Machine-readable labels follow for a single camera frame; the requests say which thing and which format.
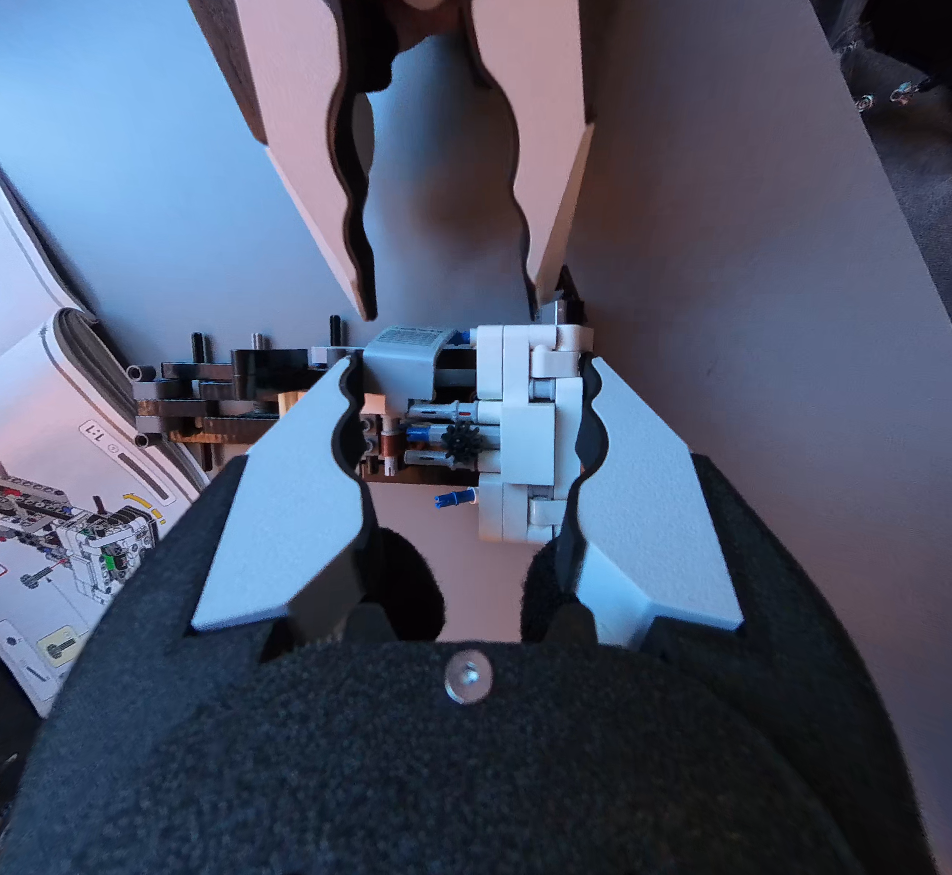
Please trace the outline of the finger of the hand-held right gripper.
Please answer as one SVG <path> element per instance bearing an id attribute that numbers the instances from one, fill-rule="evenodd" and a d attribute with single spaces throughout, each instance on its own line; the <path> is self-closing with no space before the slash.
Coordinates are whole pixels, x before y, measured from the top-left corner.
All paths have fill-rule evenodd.
<path id="1" fill-rule="evenodd" d="M 523 221 L 531 311 L 556 296 L 589 156 L 579 0 L 470 0 L 479 62 L 516 135 L 511 191 Z"/>
<path id="2" fill-rule="evenodd" d="M 378 316 L 339 0 L 234 0 L 268 157 L 363 321 Z"/>

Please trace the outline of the white and black lego model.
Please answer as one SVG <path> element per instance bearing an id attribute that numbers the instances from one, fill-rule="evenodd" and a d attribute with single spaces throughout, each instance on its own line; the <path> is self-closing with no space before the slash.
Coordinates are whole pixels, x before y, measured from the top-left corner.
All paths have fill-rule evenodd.
<path id="1" fill-rule="evenodd" d="M 358 474 L 454 487 L 436 508 L 476 506 L 482 540 L 544 545 L 559 534 L 584 470 L 575 446 L 593 331 L 566 264 L 551 305 L 549 322 L 391 325 L 364 349 L 332 315 L 328 345 L 276 349 L 257 334 L 222 363 L 195 333 L 190 361 L 125 369 L 136 442 L 189 444 L 210 466 L 214 448 L 259 440 L 339 360 L 363 357 Z"/>

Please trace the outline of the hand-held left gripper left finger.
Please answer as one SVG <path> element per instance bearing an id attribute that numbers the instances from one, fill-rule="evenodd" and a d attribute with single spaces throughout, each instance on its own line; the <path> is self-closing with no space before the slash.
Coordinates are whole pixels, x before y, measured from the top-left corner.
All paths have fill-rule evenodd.
<path id="1" fill-rule="evenodd" d="M 319 641 L 379 585 L 380 527 L 358 475 L 362 407 L 362 361 L 343 357 L 246 454 L 197 631 L 286 618 Z"/>

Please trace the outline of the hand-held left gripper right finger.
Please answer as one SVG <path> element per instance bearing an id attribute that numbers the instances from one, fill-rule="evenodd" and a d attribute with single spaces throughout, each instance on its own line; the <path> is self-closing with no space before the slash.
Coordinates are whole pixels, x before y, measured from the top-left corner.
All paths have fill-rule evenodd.
<path id="1" fill-rule="evenodd" d="M 598 642 L 637 649 L 659 619 L 733 632 L 744 621 L 685 442 L 600 357 L 582 360 L 582 472 L 555 541 L 560 590 Z"/>

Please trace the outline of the lego instruction booklet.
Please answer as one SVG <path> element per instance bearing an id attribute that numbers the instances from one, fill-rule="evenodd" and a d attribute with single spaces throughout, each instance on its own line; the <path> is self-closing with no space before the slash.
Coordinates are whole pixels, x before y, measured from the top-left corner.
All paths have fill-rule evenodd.
<path id="1" fill-rule="evenodd" d="M 1 655 L 39 717 L 125 583 L 208 485 L 135 442 L 125 369 L 1 186 Z"/>

